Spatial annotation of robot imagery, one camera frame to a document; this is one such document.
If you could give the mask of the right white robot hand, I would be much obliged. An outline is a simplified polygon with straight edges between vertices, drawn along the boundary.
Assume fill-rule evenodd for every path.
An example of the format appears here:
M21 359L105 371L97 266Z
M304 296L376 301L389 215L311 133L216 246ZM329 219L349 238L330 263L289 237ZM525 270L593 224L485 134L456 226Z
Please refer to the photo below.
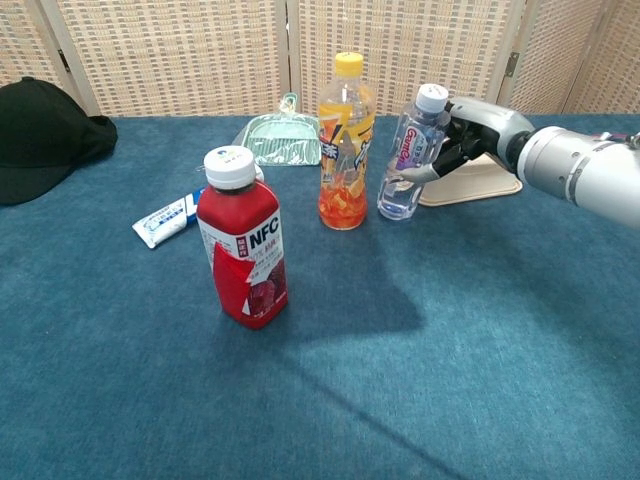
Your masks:
M426 184L484 154L503 170L511 174L517 171L519 151L526 137L534 131L525 116L503 106L464 96L453 97L445 110L451 117L446 129L446 145L433 162L401 170L402 180Z

